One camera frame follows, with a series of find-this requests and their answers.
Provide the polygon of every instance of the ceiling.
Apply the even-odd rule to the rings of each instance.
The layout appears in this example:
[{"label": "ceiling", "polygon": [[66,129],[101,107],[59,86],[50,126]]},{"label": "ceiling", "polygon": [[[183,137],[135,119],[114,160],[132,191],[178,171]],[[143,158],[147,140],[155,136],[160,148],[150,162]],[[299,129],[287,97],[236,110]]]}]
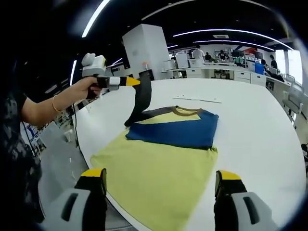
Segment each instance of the ceiling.
[{"label": "ceiling", "polygon": [[[81,35],[101,0],[57,0],[52,4],[32,1],[25,5],[32,10],[20,14],[16,46],[18,79],[26,94],[35,101],[51,97],[68,86],[72,64],[87,52],[103,54],[108,64],[119,58],[126,62],[122,36],[140,23],[161,26],[168,46],[193,46],[194,41],[214,40],[213,35],[228,35],[230,40],[264,45],[271,42],[256,35],[239,32],[200,32],[178,37],[175,34],[203,29],[238,29],[257,32],[275,39],[287,34],[275,15],[269,10],[245,1],[189,1],[158,12],[145,20],[145,16],[177,0],[111,0],[98,16],[88,35]],[[292,6],[283,7],[282,12]],[[276,44],[270,46],[281,49]],[[53,85],[50,93],[45,93]]]}]

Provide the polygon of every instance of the folded shirt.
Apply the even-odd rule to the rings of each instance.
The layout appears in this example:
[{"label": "folded shirt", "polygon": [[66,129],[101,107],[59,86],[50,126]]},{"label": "folded shirt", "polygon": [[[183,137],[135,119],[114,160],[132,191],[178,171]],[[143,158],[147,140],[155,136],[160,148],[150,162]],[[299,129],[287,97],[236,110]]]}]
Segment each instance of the folded shirt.
[{"label": "folded shirt", "polygon": [[175,122],[133,123],[126,138],[184,148],[212,148],[218,115],[203,109],[192,110],[178,106],[171,107],[171,113],[183,118],[175,118]]}]

